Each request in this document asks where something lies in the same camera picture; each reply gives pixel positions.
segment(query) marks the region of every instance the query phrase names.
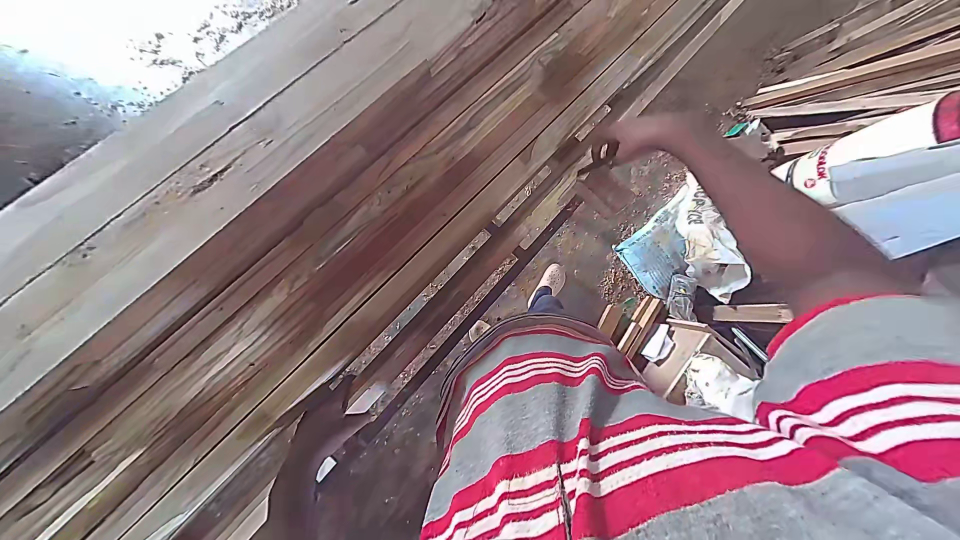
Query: hand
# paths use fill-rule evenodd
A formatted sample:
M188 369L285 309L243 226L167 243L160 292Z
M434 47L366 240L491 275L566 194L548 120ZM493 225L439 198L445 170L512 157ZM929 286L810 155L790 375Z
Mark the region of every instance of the hand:
M625 163L657 150L673 152L704 131L704 121L697 114L649 114L620 120L604 130L600 138L605 143L618 141L616 161Z
M346 376L332 392L321 386L303 399L306 411L291 441L291 454L323 460L368 424L372 419L370 414L346 415L354 379L355 376Z

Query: white paper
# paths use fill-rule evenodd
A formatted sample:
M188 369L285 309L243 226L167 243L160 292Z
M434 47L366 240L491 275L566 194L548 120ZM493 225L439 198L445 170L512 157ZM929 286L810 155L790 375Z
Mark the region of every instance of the white paper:
M654 334L650 336L647 344L643 346L640 354L651 362L658 362L670 356L674 341L667 334L669 330L670 325L657 325L657 329L654 330Z

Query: person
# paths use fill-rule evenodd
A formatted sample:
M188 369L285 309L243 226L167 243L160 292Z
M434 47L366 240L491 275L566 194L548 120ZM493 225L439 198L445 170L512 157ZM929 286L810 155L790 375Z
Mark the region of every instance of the person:
M960 304L918 296L702 120L641 116L605 137L624 160L663 150L685 163L747 260L787 292L799 316L770 344L756 418L651 393L605 335L563 312L551 266L531 310L476 336L446 375L421 538L960 537ZM337 422L322 438L342 434ZM304 427L316 436L301 423L297 437ZM288 464L282 478L312 482ZM292 491L277 480L270 520L274 494Z

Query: green object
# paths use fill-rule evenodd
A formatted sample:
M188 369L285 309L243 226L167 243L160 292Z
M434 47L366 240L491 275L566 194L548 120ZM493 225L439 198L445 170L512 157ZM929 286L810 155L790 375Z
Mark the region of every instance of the green object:
M743 130L747 129L750 126L750 122L740 122L739 124L730 128L726 133L723 134L724 137L737 136L743 133Z

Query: small wooden piece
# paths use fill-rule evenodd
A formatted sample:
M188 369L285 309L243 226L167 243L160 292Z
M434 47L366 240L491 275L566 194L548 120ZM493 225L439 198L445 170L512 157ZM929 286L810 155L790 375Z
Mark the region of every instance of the small wooden piece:
M787 304L754 304L750 306L717 306L713 320L727 323L777 323L793 320L793 311Z
M597 328L609 338L613 338L613 333L616 331L616 326L620 324L620 318L623 317L623 309L620 306L615 306L610 304L603 312L603 316L600 317L600 324L597 325Z
M663 300L654 298L652 296L648 296L647 298L650 299L650 303L647 305L647 308L643 314L640 315L640 318L636 321L640 326L640 330L636 335L634 343L625 352L630 361L633 361L637 351L639 351L646 342L650 332L653 331L658 320L663 316Z

